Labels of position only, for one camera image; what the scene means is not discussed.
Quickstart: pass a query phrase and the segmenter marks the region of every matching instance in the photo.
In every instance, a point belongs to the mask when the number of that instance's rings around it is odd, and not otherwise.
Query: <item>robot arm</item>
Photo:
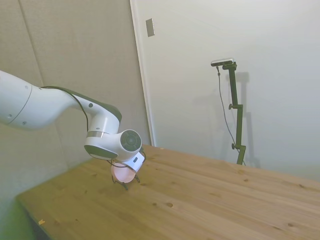
[[[134,130],[118,133],[122,115],[109,104],[62,87],[37,87],[0,71],[0,123],[24,130],[43,128],[67,108],[91,114],[84,148],[94,158],[116,159],[137,172],[144,157]]]

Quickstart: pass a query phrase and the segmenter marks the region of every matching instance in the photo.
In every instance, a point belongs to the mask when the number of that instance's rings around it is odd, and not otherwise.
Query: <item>wood grain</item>
[[[18,199],[59,240],[319,240],[320,183],[144,146],[140,183],[92,159]]]

